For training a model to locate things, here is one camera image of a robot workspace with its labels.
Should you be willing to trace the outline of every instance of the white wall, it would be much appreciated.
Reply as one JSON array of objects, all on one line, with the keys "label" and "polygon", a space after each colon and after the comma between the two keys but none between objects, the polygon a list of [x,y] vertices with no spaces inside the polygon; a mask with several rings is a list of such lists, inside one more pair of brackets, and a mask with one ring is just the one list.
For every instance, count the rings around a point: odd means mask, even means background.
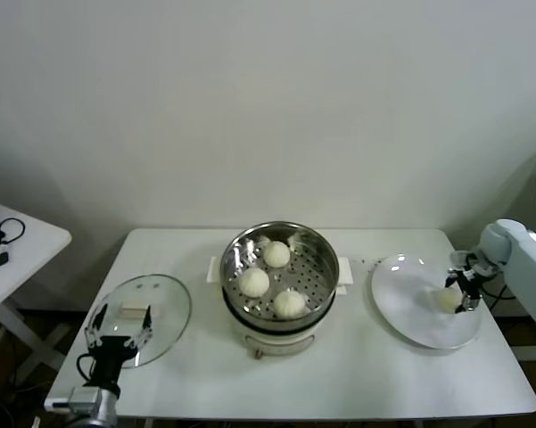
[{"label": "white wall", "polygon": [[136,226],[535,226],[535,166],[536,1],[0,0],[0,202],[74,235],[26,304]]}]

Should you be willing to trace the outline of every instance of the stainless steel pot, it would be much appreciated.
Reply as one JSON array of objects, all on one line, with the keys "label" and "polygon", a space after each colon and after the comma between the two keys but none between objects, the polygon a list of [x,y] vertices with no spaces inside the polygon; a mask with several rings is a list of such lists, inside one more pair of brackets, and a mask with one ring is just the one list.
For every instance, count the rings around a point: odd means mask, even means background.
[{"label": "stainless steel pot", "polygon": [[[262,252],[270,241],[286,243],[291,250],[285,267],[269,267]],[[240,292],[240,275],[248,268],[262,268],[269,289],[258,299]],[[271,334],[292,334],[310,328],[329,310],[339,279],[339,262],[329,242],[314,230],[294,223],[274,221],[240,233],[220,261],[224,300],[232,314],[249,327]],[[295,319],[279,319],[273,303],[284,290],[303,294],[309,313]]]}]

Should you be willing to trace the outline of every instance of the power cord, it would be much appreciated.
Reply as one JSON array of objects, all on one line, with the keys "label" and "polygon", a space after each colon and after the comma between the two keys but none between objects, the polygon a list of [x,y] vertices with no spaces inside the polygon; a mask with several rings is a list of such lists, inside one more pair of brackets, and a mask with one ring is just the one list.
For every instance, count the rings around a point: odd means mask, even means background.
[{"label": "power cord", "polygon": [[41,382],[37,383],[35,385],[29,386],[28,388],[19,388],[16,390],[16,394],[23,394],[24,392],[30,392],[34,390],[38,390],[40,388],[45,388],[46,386],[53,385],[54,381],[47,381],[47,382]]},{"label": "power cord", "polygon": [[507,297],[499,297],[498,295],[496,296],[495,294],[493,294],[492,292],[488,292],[484,286],[482,285],[482,291],[485,295],[487,296],[490,296],[492,297],[493,299],[498,299],[498,300],[515,300],[517,299],[516,296],[507,296]]},{"label": "power cord", "polygon": [[81,375],[81,377],[83,377],[83,379],[86,381],[86,382],[89,382],[89,376],[86,375],[86,372],[83,371],[83,369],[81,368],[81,360],[83,358],[86,358],[86,357],[93,357],[89,352],[86,352],[85,354],[81,354],[78,359],[76,360],[75,362],[75,365],[76,365],[76,368],[78,369],[78,372],[79,374]]},{"label": "power cord", "polygon": [[[4,238],[6,237],[6,234],[2,231],[2,226],[5,225],[9,221],[15,221],[16,223],[18,223],[21,226],[21,231],[18,234],[18,236],[14,237],[11,240],[6,241],[6,240],[4,240]],[[26,233],[26,223],[21,221],[19,218],[9,217],[9,218],[5,218],[4,220],[2,220],[0,222],[0,234],[2,235],[2,237],[1,237],[2,243],[8,244],[8,243],[13,243],[15,241],[18,241],[20,238],[22,238],[24,236],[25,233]]]},{"label": "power cord", "polygon": [[[2,230],[2,227],[9,221],[17,222],[21,226],[21,231],[17,236],[13,237],[13,239],[6,240],[6,233],[4,232],[4,230]],[[24,236],[25,232],[26,224],[19,218],[9,217],[5,218],[0,222],[0,267],[8,263],[8,261],[10,260],[10,256],[8,255],[8,244],[18,241]]]},{"label": "power cord", "polygon": [[493,311],[493,309],[498,306],[498,303],[501,301],[501,300],[512,300],[512,299],[509,299],[509,298],[504,298],[503,297],[503,293],[506,292],[506,289],[507,289],[507,285],[504,284],[504,286],[501,288],[501,291],[499,292],[499,294],[496,296],[496,300],[491,304],[490,306],[490,312]]}]

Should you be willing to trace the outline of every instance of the white table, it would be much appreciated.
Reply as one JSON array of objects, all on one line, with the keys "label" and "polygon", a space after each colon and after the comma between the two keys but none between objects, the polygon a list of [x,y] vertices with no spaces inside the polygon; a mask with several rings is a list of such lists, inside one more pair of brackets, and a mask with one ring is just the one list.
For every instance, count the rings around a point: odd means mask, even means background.
[{"label": "white table", "polygon": [[[32,356],[19,367],[17,379],[23,381],[39,362],[59,370],[64,356],[54,350],[53,345],[69,328],[66,325],[58,325],[42,341],[23,323],[23,317],[6,299],[65,248],[71,241],[71,235],[57,226],[0,205],[0,220],[9,217],[22,220],[26,225],[26,232],[22,238],[8,246],[10,261],[0,267],[0,323],[4,326],[0,330],[0,340],[4,337],[5,328],[34,350]],[[6,232],[6,239],[12,239],[21,231],[21,226],[15,222],[7,222],[3,230]]]},{"label": "white table", "polygon": [[[338,296],[310,348],[255,360],[232,333],[219,285],[206,284],[210,257],[238,230],[137,229],[97,295],[133,276],[179,278],[193,317],[180,341],[147,366],[123,370],[120,416],[195,419],[426,419],[536,410],[536,396],[484,304],[479,336],[460,350],[429,350],[401,338],[368,296],[370,260],[398,252],[448,266],[439,230],[321,230],[350,259],[354,284]],[[45,402],[48,410],[83,383],[76,337]]]}]

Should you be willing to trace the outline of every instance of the cable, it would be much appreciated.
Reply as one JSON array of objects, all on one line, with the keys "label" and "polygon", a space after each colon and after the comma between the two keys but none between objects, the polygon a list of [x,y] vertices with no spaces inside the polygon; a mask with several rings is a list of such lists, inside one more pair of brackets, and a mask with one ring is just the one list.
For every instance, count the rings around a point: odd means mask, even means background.
[{"label": "cable", "polygon": [[499,303],[500,300],[504,300],[502,296],[503,296],[503,293],[506,292],[506,289],[507,289],[507,285],[504,285],[501,288],[501,291],[499,292],[498,297],[496,298],[496,300],[490,306],[490,312],[493,311],[493,309],[497,306],[497,304]]},{"label": "cable", "polygon": [[7,223],[8,221],[16,221],[18,224],[20,224],[21,226],[21,232],[18,236],[16,236],[15,238],[9,240],[9,241],[2,241],[2,243],[13,243],[14,241],[18,241],[20,238],[22,238],[24,236],[24,234],[26,233],[26,224],[21,221],[19,218],[15,218],[15,217],[9,217],[9,218],[5,218],[4,220],[2,220],[0,222],[0,233],[2,233],[4,236],[2,237],[5,237],[6,234],[2,231],[2,226]]},{"label": "cable", "polygon": [[35,385],[29,386],[28,388],[20,388],[20,389],[16,390],[16,394],[22,394],[24,392],[37,390],[39,388],[44,388],[45,386],[49,386],[49,385],[52,385],[52,384],[54,384],[53,381],[37,383]]},{"label": "cable", "polygon": [[483,287],[483,284],[482,284],[482,291],[484,294],[492,297],[493,299],[500,299],[500,300],[515,300],[517,299],[516,296],[508,296],[508,297],[499,297],[499,296],[496,296],[495,294],[491,293],[491,292],[488,292],[484,287]]},{"label": "cable", "polygon": [[78,369],[78,372],[79,374],[81,375],[81,377],[83,377],[85,379],[86,382],[89,382],[89,376],[86,375],[86,373],[83,371],[83,369],[81,368],[81,360],[85,357],[93,357],[89,352],[86,352],[85,354],[81,354],[78,359],[76,360],[75,362],[75,365]]}]

